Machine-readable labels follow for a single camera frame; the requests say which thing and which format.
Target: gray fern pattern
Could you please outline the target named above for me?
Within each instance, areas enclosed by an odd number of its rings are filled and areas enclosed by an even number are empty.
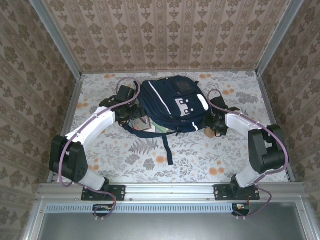
[[[205,94],[218,88],[229,107],[237,107],[257,121],[270,124],[254,72],[117,73],[82,75],[83,87],[72,129],[88,119],[102,100],[115,94],[117,82],[122,78],[133,77],[143,82],[176,75],[199,81],[198,86]],[[134,87],[131,80],[123,84]],[[93,141],[86,156],[89,167],[113,183],[229,182],[249,163],[248,141],[233,129],[220,138],[207,138],[203,129],[169,135],[168,143],[173,155],[172,166],[167,163],[161,138],[138,138],[114,123]],[[287,179],[284,173],[279,173],[265,180]]]

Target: patterned wallpaper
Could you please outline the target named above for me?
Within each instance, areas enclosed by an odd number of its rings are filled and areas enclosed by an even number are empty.
[[[27,0],[0,1],[0,239],[26,227],[74,78]]]
[[[254,69],[289,0],[44,0],[83,72]]]
[[[305,0],[263,73],[293,172],[320,220],[320,1]]]

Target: purple cable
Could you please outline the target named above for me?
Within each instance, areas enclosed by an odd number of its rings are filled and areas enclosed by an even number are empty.
[[[206,98],[207,98],[207,100],[209,101],[209,103],[210,103],[211,106],[213,106],[214,108],[216,108],[216,109],[218,109],[218,110],[221,110],[221,111],[223,111],[223,112],[238,115],[238,116],[240,116],[240,117],[248,120],[249,122],[255,124],[256,126],[262,128],[263,130],[265,130],[268,134],[270,134],[270,135],[279,143],[279,145],[281,146],[281,148],[282,148],[282,150],[283,150],[283,153],[284,153],[285,161],[284,161],[284,166],[283,166],[282,168],[280,168],[280,169],[278,169],[278,170],[275,170],[275,171],[272,171],[272,172],[266,172],[264,175],[262,175],[262,176],[259,177],[257,180],[255,180],[254,183],[253,183],[257,189],[259,189],[259,190],[261,190],[261,191],[269,194],[270,197],[269,197],[269,199],[266,201],[266,203],[265,203],[260,209],[258,209],[256,212],[254,212],[254,213],[252,213],[252,214],[250,214],[250,215],[247,215],[247,216],[243,216],[241,213],[239,213],[239,212],[237,212],[237,211],[234,211],[236,214],[238,214],[238,215],[240,215],[240,216],[242,216],[242,217],[246,217],[246,218],[253,217],[253,216],[256,215],[257,213],[259,213],[260,211],[262,211],[266,206],[268,206],[268,204],[270,203],[270,201],[271,201],[271,199],[272,199],[272,194],[271,194],[269,191],[267,191],[267,190],[262,189],[261,187],[259,187],[259,186],[257,185],[257,183],[258,183],[259,181],[261,181],[263,178],[265,178],[265,176],[271,175],[271,174],[280,173],[280,172],[284,171],[284,170],[287,168],[287,166],[288,166],[288,164],[289,164],[288,151],[287,151],[286,146],[284,145],[284,143],[283,143],[272,131],[270,131],[268,128],[266,128],[264,125],[260,124],[259,122],[251,119],[250,117],[248,117],[248,116],[246,116],[246,115],[244,115],[244,114],[242,114],[242,113],[239,113],[239,112],[236,112],[236,111],[230,111],[230,110],[227,110],[227,109],[223,109],[223,108],[221,108],[221,107],[218,107],[218,106],[214,105],[212,102],[210,102],[209,95],[210,95],[210,93],[212,93],[213,91],[214,91],[214,92],[218,92],[218,93],[220,94],[220,96],[222,97],[222,93],[221,93],[218,89],[212,89],[212,90],[210,90],[209,93],[207,94]]]
[[[116,85],[116,92],[118,93],[119,84],[120,84],[123,80],[126,80],[126,79],[132,79],[132,80],[134,80],[134,81],[137,82],[138,90],[137,90],[136,94],[133,96],[133,98],[131,98],[131,99],[128,100],[128,101],[125,101],[125,102],[116,104],[116,105],[114,105],[114,106],[111,106],[111,107],[109,107],[109,108],[107,108],[107,109],[99,112],[97,115],[93,116],[93,117],[92,117],[86,124],[84,124],[84,125],[68,140],[68,142],[65,144],[65,146],[64,146],[64,148],[63,148],[63,150],[62,150],[62,153],[61,153],[60,162],[59,162],[59,170],[58,170],[58,178],[59,178],[59,181],[60,181],[61,185],[62,185],[64,188],[68,188],[68,187],[70,187],[70,186],[73,184],[73,182],[70,182],[69,184],[65,184],[64,181],[63,181],[63,179],[62,179],[62,165],[63,165],[63,162],[64,162],[64,158],[65,158],[67,149],[68,149],[69,145],[71,144],[71,142],[78,136],[78,134],[80,134],[80,133],[81,133],[90,123],[92,123],[93,120],[95,120],[97,117],[101,116],[102,114],[104,114],[105,112],[107,112],[107,111],[109,111],[109,110],[115,109],[115,108],[117,108],[117,107],[123,106],[123,105],[128,104],[128,103],[131,103],[131,102],[134,101],[134,100],[138,97],[138,95],[140,94],[140,90],[141,90],[140,82],[139,82],[137,79],[135,79],[134,77],[129,77],[129,76],[122,78],[122,79],[117,83],[117,85]],[[116,205],[117,205],[117,199],[116,199],[116,197],[115,197],[113,194],[109,193],[109,192],[94,190],[93,188],[84,186],[84,185],[81,184],[81,183],[78,183],[78,184],[81,185],[81,186],[83,186],[83,187],[85,187],[85,188],[87,188],[87,189],[89,189],[90,191],[95,192],[95,193],[98,193],[98,194],[106,194],[106,195],[111,196],[111,197],[113,198],[114,204],[113,204],[113,207],[112,207],[112,209],[110,210],[110,212],[109,212],[105,217],[110,216],[110,214],[114,211],[114,209],[115,209],[115,207],[116,207]]]

